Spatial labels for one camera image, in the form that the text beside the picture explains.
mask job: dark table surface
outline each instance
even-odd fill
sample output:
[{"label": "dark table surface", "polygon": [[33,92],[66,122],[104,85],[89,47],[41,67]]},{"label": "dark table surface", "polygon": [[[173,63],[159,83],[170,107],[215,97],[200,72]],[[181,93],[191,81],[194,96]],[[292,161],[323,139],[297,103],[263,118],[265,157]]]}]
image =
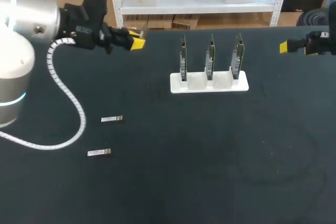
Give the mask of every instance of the dark table surface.
[{"label": "dark table surface", "polygon": [[[335,223],[336,57],[279,54],[308,31],[157,31],[142,51],[111,56],[61,46],[55,67],[87,128],[52,152],[0,140],[0,222]],[[226,70],[239,32],[248,92],[170,93],[184,35],[189,71],[204,69],[211,34],[215,70]],[[4,131],[61,143],[79,118],[47,72],[46,48],[35,49],[25,105]],[[113,115],[124,124],[100,123]],[[112,158],[86,157],[104,148]]]}]

